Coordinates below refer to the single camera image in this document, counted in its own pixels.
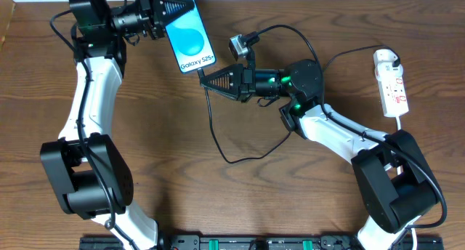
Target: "wood grain surface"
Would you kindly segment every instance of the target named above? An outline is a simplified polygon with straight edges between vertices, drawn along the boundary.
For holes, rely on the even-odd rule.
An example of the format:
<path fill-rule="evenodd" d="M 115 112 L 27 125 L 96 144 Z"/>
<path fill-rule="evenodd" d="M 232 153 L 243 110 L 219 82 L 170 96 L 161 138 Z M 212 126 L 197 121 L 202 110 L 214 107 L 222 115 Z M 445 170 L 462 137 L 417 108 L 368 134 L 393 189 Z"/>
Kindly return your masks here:
<path fill-rule="evenodd" d="M 403 127 L 417 140 L 448 202 L 446 223 L 418 234 L 465 243 L 465 1 L 199 1 L 217 54 L 207 73 L 234 63 L 228 39 L 278 23 L 307 36 L 323 64 L 334 54 L 388 44 L 402 57 L 410 113 Z M 18 4 L 0 52 L 0 249 L 77 249 L 103 227 L 60 209 L 39 160 L 57 139 L 76 87 L 70 50 L 49 19 L 63 3 Z M 57 21 L 68 35 L 73 17 Z M 339 58 L 328 70 L 327 100 L 341 114 L 395 131 L 373 77 L 373 51 Z M 258 68 L 312 58 L 302 40 L 273 30 L 256 46 Z M 260 156 L 286 134 L 280 100 L 259 108 L 211 94 L 214 127 L 231 159 Z M 168 39 L 128 46 L 113 116 L 113 140 L 134 178 L 134 198 L 165 231 L 206 235 L 355 233 L 368 216 L 352 167 L 296 134 L 261 161 L 226 164 L 209 132 L 203 89 L 182 75 Z M 440 215 L 436 206 L 420 223 Z"/>

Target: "black cable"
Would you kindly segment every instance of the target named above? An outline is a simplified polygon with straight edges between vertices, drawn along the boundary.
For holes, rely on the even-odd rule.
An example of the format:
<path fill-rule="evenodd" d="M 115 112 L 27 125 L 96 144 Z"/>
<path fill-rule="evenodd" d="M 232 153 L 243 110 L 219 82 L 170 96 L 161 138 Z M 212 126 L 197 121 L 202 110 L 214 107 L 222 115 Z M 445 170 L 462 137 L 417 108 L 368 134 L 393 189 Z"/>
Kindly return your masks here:
<path fill-rule="evenodd" d="M 262 100 L 264 100 L 264 99 L 265 99 L 264 97 L 260 97 L 260 98 L 256 101 L 256 103 L 258 104 L 258 106 L 261 107 L 261 108 L 266 108 L 267 106 L 269 106 L 269 105 L 273 104 L 274 102 L 278 101 L 278 100 L 279 100 L 279 97 L 272 98 L 271 100 L 268 100 L 268 103 L 262 105 L 262 104 L 260 103 L 260 101 L 262 101 Z"/>
<path fill-rule="evenodd" d="M 270 26 L 270 27 L 268 27 L 268 28 L 265 28 L 265 29 L 259 31 L 259 32 L 257 33 L 257 35 L 262 34 L 262 33 L 265 33 L 265 32 L 268 32 L 268 31 L 270 31 L 270 30 L 272 30 L 272 29 L 275 29 L 275 28 L 287 28 L 287 29 L 289 29 L 289 30 L 292 30 L 292 31 L 296 32 L 297 35 L 299 35 L 299 36 L 305 41 L 305 44 L 306 44 L 307 47 L 310 49 L 310 51 L 311 51 L 313 57 L 315 58 L 315 62 L 318 64 L 318 67 L 319 67 L 319 69 L 320 69 L 320 71 L 321 71 L 320 61 L 318 60 L 317 53 L 316 53 L 315 50 L 313 49 L 311 43 L 310 43 L 310 42 L 308 41 L 308 39 L 304 36 L 304 34 L 300 33 L 300 31 L 298 31 L 297 29 L 291 27 L 290 25 L 272 25 L 272 26 Z"/>
<path fill-rule="evenodd" d="M 84 57 L 82 57 L 82 54 L 79 53 L 78 50 L 76 48 L 74 48 L 70 44 L 70 42 L 67 39 L 65 39 L 65 37 L 54 26 L 54 20 L 57 17 L 61 17 L 63 15 L 69 14 L 69 13 L 71 13 L 71 11 L 67 10 L 67 11 L 61 12 L 60 14 L 57 14 L 57 15 L 53 16 L 52 19 L 50 20 L 50 26 L 52 27 L 52 30 L 57 34 L 57 36 L 60 37 L 70 47 L 70 49 L 73 50 L 74 54 L 79 57 L 79 62 L 81 62 L 81 64 L 84 67 L 84 70 L 86 71 L 86 84 L 84 86 L 84 91 L 83 91 L 83 94 L 82 94 L 81 104 L 79 105 L 78 119 L 76 119 L 76 125 L 78 127 L 79 145 L 81 146 L 81 149 L 82 149 L 87 161 L 89 162 L 89 165 L 91 166 L 92 170 L 94 171 L 95 176 L 97 177 L 97 181 L 99 182 L 100 187 L 103 189 L 103 193 L 105 194 L 105 197 L 107 198 L 108 208 L 110 210 L 110 219 L 107 220 L 107 222 L 105 222 L 104 226 L 105 226 L 106 229 L 111 230 L 111 229 L 113 229 L 115 227 L 115 222 L 116 222 L 116 215 L 115 215 L 113 200 L 110 197 L 110 191 L 108 190 L 108 186 L 103 181 L 103 177 L 100 174 L 99 169 L 95 166 L 95 162 L 94 162 L 94 160 L 92 159 L 92 157 L 90 155 L 90 148 L 88 146 L 86 146 L 86 144 L 84 142 L 84 138 L 82 136 L 82 131 L 83 131 L 82 118 L 83 118 L 83 115 L 84 115 L 84 108 L 85 108 L 85 104 L 86 104 L 87 93 L 89 92 L 90 82 L 92 80 L 91 79 L 91 73 L 89 71 L 89 68 L 87 67 L 87 64 L 84 62 Z"/>
<path fill-rule="evenodd" d="M 50 19 L 50 27 L 57 34 L 57 36 L 59 38 L 61 38 L 61 40 L 63 40 L 63 42 L 65 42 L 65 44 L 71 49 L 71 51 L 76 53 L 76 48 L 74 48 L 73 45 L 67 39 L 65 39 L 65 37 L 60 32 L 58 32 L 57 28 L 55 27 L 55 25 L 53 23 L 55 21 L 55 19 L 57 19 L 58 17 L 64 16 L 64 15 L 69 14 L 69 13 L 71 13 L 71 9 L 54 15 L 52 17 L 52 19 Z"/>
<path fill-rule="evenodd" d="M 127 234 L 125 234 L 125 232 L 123 232 L 123 230 L 119 226 L 115 225 L 115 231 L 118 232 L 118 234 L 121 235 L 121 237 L 124 238 L 124 240 L 129 242 L 129 245 L 131 246 L 132 250 L 139 250 L 134 240 L 132 240 Z"/>
<path fill-rule="evenodd" d="M 326 69 L 328 69 L 328 66 L 337 58 L 337 57 L 340 57 L 342 55 L 345 55 L 345 54 L 349 54 L 349 53 L 353 53 L 353 52 L 357 52 L 357 51 L 361 51 L 361 50 L 365 50 L 365 49 L 372 49 L 372 48 L 378 48 L 378 47 L 383 47 L 383 48 L 386 48 L 386 49 L 389 49 L 391 50 L 394 55 L 396 55 L 397 59 L 396 59 L 396 63 L 399 62 L 400 64 L 400 56 L 390 47 L 388 47 L 387 45 L 384 45 L 384 44 L 379 44 L 379 45 L 374 45 L 374 46 L 369 46 L 369 47 L 361 47 L 361 48 L 357 48 L 357 49 L 352 49 L 352 50 L 349 50 L 349 51 L 344 51 L 344 52 L 340 52 L 339 54 L 335 55 L 334 57 L 332 57 L 329 62 L 326 64 L 326 66 L 324 67 L 323 69 L 323 73 L 325 73 Z"/>
<path fill-rule="evenodd" d="M 318 59 L 318 56 L 315 52 L 315 50 L 313 49 L 311 43 L 308 41 L 308 39 L 300 32 L 298 31 L 297 29 L 295 28 L 292 28 L 291 26 L 289 25 L 272 25 L 270 26 L 269 28 L 265 28 L 261 31 L 258 32 L 258 35 L 261 34 L 261 33 L 264 33 L 264 32 L 267 32 L 267 31 L 270 31 L 274 28 L 287 28 L 287 29 L 290 29 L 294 32 L 296 32 L 305 42 L 305 44 L 308 46 L 308 48 L 310 49 L 311 53 L 313 54 L 313 57 L 315 58 L 315 62 L 318 64 L 318 68 L 320 69 L 320 73 L 321 73 L 321 79 L 322 79 L 322 86 L 323 86 L 323 91 L 322 91 L 322 94 L 321 94 L 321 98 L 320 98 L 320 105 L 321 105 L 321 110 L 323 111 L 323 113 L 325 114 L 325 116 L 329 119 L 331 119 L 334 123 L 338 124 L 339 126 L 342 126 L 344 127 L 345 129 L 351 131 L 351 132 L 354 132 L 355 134 L 358 134 L 360 135 L 362 138 L 366 138 L 370 141 L 373 141 L 373 142 L 376 142 L 378 144 L 380 144 L 381 146 L 385 147 L 386 149 L 388 150 L 391 150 L 392 152 L 396 153 L 399 157 L 405 159 L 406 161 L 408 161 L 409 163 L 411 163 L 411 165 L 417 169 L 419 172 L 421 172 L 422 175 L 424 175 L 424 177 L 426 178 L 427 182 L 432 186 L 433 190 L 434 190 L 434 193 L 436 194 L 436 196 L 438 197 L 438 200 L 440 201 L 441 203 L 441 207 L 442 207 L 442 214 L 441 214 L 441 218 L 437 221 L 437 222 L 434 222 L 432 224 L 428 224 L 428 225 L 408 225 L 406 227 L 406 229 L 411 229 L 411 228 L 432 228 L 432 227 L 437 227 L 439 225 L 441 225 L 446 217 L 447 217 L 447 205 L 446 205 L 446 202 L 445 202 L 445 199 L 444 199 L 444 195 L 442 194 L 442 191 L 440 189 L 440 187 L 438 187 L 432 180 L 432 178 L 421 168 L 420 166 L 420 163 L 415 160 L 412 156 L 410 156 L 409 154 L 407 153 L 404 153 L 403 151 L 401 151 L 400 149 L 397 149 L 395 147 L 393 147 L 392 145 L 382 141 L 382 140 L 378 140 L 374 137 L 371 137 L 369 135 L 366 134 L 366 132 L 359 132 L 357 131 L 356 129 L 353 129 L 352 127 L 350 126 L 347 126 L 346 124 L 343 124 L 342 122 L 340 121 L 337 121 L 332 115 L 331 113 L 328 113 L 328 111 L 326 111 L 326 108 L 325 108 L 325 77 L 323 75 L 324 71 L 326 70 L 326 68 L 339 56 L 341 55 L 344 55 L 344 54 L 348 54 L 348 53 L 351 53 L 351 52 L 355 52 L 355 51 L 360 51 L 360 50 L 364 50 L 364 49 L 369 49 L 369 48 L 374 48 L 374 47 L 386 47 L 390 50 L 392 50 L 390 47 L 388 46 L 384 46 L 384 45 L 377 45 L 377 46 L 370 46 L 370 47 L 362 47 L 362 48 L 359 48 L 359 49 L 353 49 L 353 50 L 349 50 L 349 51 L 346 51 L 346 52 L 342 52 L 342 53 L 339 53 L 337 54 L 336 56 L 334 56 L 333 58 L 330 59 L 330 61 L 328 62 L 328 64 L 325 66 L 325 69 L 323 70 L 321 68 L 321 64 L 320 64 L 320 61 Z M 395 55 L 397 55 L 397 59 L 396 59 L 396 63 L 399 62 L 400 63 L 400 56 L 394 52 Z"/>
<path fill-rule="evenodd" d="M 270 245 L 268 244 L 268 242 L 264 239 L 264 238 L 255 238 L 252 242 L 250 242 L 250 244 L 248 245 L 248 250 L 252 250 L 252 247 L 255 246 L 255 250 L 258 250 L 259 249 L 259 246 L 257 243 L 263 243 L 265 245 L 265 248 L 264 250 L 269 250 L 270 249 Z"/>
<path fill-rule="evenodd" d="M 238 160 L 234 160 L 234 161 L 229 161 L 225 154 L 223 153 L 223 150 L 221 149 L 221 147 L 219 146 L 219 143 L 218 143 L 218 140 L 217 140 L 217 137 L 215 136 L 215 132 L 213 130 L 213 119 L 211 117 L 211 105 L 210 105 L 210 97 L 209 97 L 209 91 L 207 88 L 205 88 L 205 97 L 206 97 L 206 104 L 209 108 L 209 122 L 210 122 L 210 132 L 211 132 L 211 136 L 213 137 L 213 140 L 215 141 L 215 144 L 217 145 L 217 148 L 218 148 L 218 151 L 219 153 L 221 154 L 221 156 L 223 157 L 223 159 L 228 162 L 229 164 L 235 164 L 235 163 L 239 163 L 239 162 L 242 162 L 242 161 L 246 161 L 246 160 L 259 160 L 259 159 L 263 159 L 265 156 L 268 156 L 269 154 L 271 154 L 272 151 L 274 151 L 276 148 L 278 148 L 280 145 L 282 145 L 288 138 L 289 136 L 291 135 L 292 132 L 289 132 L 277 145 L 275 145 L 273 148 L 271 148 L 270 151 L 266 152 L 263 156 L 260 156 L 260 157 L 246 157 L 246 158 L 241 158 L 241 159 L 238 159 Z"/>
<path fill-rule="evenodd" d="M 408 234 L 409 229 L 404 229 L 399 237 L 391 244 L 391 249 L 394 246 L 398 246 L 404 240 L 405 236 Z"/>
<path fill-rule="evenodd" d="M 124 10 L 126 10 L 126 8 L 128 7 L 128 0 L 124 0 L 124 3 L 123 3 L 123 6 L 121 7 L 116 7 L 116 8 L 113 8 L 113 10 L 119 10 L 119 11 L 115 11 L 115 12 L 112 12 L 112 15 L 120 15 L 120 14 L 123 14 Z"/>

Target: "black bracket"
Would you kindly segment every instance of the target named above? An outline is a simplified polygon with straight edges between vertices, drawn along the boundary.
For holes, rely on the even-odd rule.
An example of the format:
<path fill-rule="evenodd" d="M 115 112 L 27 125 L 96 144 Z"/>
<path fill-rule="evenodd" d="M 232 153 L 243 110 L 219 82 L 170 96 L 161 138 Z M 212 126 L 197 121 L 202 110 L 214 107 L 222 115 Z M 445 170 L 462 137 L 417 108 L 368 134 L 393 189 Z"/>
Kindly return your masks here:
<path fill-rule="evenodd" d="M 399 130 L 386 136 L 386 142 L 409 151 L 439 187 L 411 134 Z M 394 161 L 399 161 L 404 172 L 391 180 L 384 166 Z M 380 145 L 362 150 L 352 159 L 352 168 L 368 213 L 388 233 L 398 232 L 412 219 L 425 214 L 438 203 L 438 198 L 425 177 L 410 163 L 393 157 L 389 150 Z"/>
<path fill-rule="evenodd" d="M 134 195 L 131 171 L 107 134 L 85 140 L 91 157 L 108 186 L 115 213 L 123 214 Z M 79 141 L 64 139 L 42 144 L 41 161 L 58 203 L 66 214 L 90 219 L 109 212 L 107 198 L 94 171 L 75 172 L 84 157 Z"/>

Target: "green led light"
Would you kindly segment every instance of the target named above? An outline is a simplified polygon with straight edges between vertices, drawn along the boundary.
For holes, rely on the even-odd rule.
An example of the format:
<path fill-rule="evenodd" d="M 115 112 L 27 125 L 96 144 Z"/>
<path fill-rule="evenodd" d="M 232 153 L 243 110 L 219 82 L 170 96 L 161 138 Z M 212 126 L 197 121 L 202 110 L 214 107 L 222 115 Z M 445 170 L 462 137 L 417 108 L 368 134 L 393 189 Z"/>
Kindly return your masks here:
<path fill-rule="evenodd" d="M 291 77 L 290 76 L 285 76 L 281 79 L 281 82 L 282 83 L 286 83 L 287 81 L 291 80 Z"/>

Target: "green terminal block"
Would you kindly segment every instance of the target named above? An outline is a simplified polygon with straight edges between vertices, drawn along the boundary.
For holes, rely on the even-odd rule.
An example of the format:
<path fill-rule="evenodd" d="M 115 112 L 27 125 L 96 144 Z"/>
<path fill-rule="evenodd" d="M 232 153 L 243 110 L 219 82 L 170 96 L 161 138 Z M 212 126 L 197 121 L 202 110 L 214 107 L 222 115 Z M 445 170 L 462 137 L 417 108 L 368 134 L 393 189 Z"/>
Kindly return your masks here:
<path fill-rule="evenodd" d="M 218 240 L 212 239 L 209 241 L 209 250 L 218 250 Z"/>
<path fill-rule="evenodd" d="M 313 250 L 313 242 L 312 241 L 303 241 L 302 244 L 304 245 L 304 250 Z"/>

